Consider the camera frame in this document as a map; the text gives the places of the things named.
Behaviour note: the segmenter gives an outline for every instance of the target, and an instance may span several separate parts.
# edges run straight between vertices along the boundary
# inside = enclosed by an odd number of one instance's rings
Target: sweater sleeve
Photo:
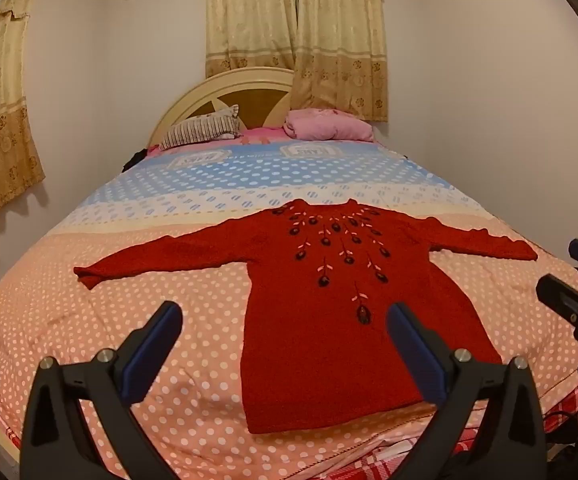
[[[454,253],[509,258],[511,260],[538,259],[538,255],[527,242],[514,241],[506,236],[491,236],[486,229],[463,231],[447,227],[433,217],[416,220],[415,229],[422,239],[431,244],[431,251],[448,249]]]
[[[144,272],[194,270],[248,262],[265,240],[260,213],[227,220],[177,238],[163,236],[128,247],[89,267],[74,267],[74,273],[89,290],[106,280],[137,276]]]

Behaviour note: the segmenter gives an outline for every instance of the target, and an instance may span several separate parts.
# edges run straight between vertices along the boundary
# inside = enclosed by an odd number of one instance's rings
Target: blue polka dot fabric
[[[288,142],[160,155],[96,190],[63,224],[275,207],[296,198],[383,207],[480,208],[412,161],[377,144]]]

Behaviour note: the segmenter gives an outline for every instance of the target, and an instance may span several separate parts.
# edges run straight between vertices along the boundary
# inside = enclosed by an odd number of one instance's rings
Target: metal screw
[[[109,361],[111,361],[114,358],[114,355],[115,352],[111,348],[105,348],[104,350],[98,352],[98,355],[96,355],[96,359],[98,359],[98,361],[100,361],[101,363],[109,363]]]
[[[525,359],[522,356],[518,356],[514,359],[514,365],[516,368],[518,368],[518,370],[527,370],[527,368],[529,367],[527,359]]]
[[[40,362],[40,367],[43,370],[48,370],[49,368],[51,368],[52,366],[54,366],[54,363],[56,361],[54,360],[53,357],[45,357],[44,359],[42,359],[42,361]]]
[[[461,363],[468,363],[471,361],[471,352],[469,352],[466,348],[458,348],[453,355]]]

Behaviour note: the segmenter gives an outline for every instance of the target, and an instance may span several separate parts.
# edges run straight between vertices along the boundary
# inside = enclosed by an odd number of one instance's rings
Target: pink polka dot fabric
[[[496,236],[520,238],[496,219],[467,214],[438,218],[462,229],[486,227]],[[72,272],[74,266],[89,265],[127,246],[203,226],[106,234],[56,232],[13,267],[0,283],[0,415],[16,434],[22,433],[29,389],[42,357],[54,355],[67,364],[90,360],[101,348],[117,348],[164,300],[182,307],[183,332],[146,399],[132,410],[180,478],[306,479],[424,430],[432,413],[427,404],[333,428],[250,434],[240,383],[243,319],[251,289],[244,264],[149,272],[105,282],[92,291]],[[534,288],[539,277],[551,272],[578,290],[578,273],[534,248],[537,262],[450,251],[433,253],[431,258],[470,297],[503,359],[527,357],[543,409],[548,410],[578,385],[578,347],[571,327],[538,302]],[[332,395],[342,390],[343,384],[335,385]],[[106,465],[125,475],[91,403],[82,405]],[[479,406],[469,425],[476,427],[481,418]]]

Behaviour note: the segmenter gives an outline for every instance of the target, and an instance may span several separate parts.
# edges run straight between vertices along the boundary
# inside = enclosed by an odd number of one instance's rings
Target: white wall
[[[33,0],[24,59],[29,120],[46,179],[0,210],[0,279],[113,173],[102,118],[104,0]]]
[[[578,237],[578,17],[565,0],[421,0],[429,170],[558,256]]]
[[[121,168],[205,79],[205,0],[107,0],[106,13],[108,163]]]
[[[380,142],[426,165],[431,118],[430,47],[422,0],[384,0],[389,64],[389,124]]]

